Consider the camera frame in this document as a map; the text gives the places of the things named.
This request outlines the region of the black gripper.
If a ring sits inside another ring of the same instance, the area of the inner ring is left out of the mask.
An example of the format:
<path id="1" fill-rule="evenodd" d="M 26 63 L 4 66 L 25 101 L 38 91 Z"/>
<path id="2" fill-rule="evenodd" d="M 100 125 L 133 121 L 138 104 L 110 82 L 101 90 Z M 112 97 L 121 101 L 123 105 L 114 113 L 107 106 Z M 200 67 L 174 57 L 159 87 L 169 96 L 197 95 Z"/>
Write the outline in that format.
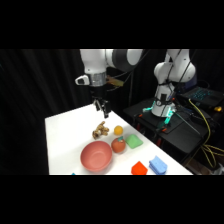
<path id="1" fill-rule="evenodd" d="M 90 87 L 90 93 L 92 96 L 92 99 L 94 100 L 93 104 L 96 106 L 96 110 L 102 111 L 103 108 L 103 113 L 104 113 L 104 118 L 108 118 L 109 117 L 109 113 L 111 112 L 111 105 L 109 101 L 106 101 L 106 87 L 105 86 L 91 86 Z M 99 100 L 104 100 L 103 101 L 103 106 L 101 107 L 101 104 L 99 102 Z"/>

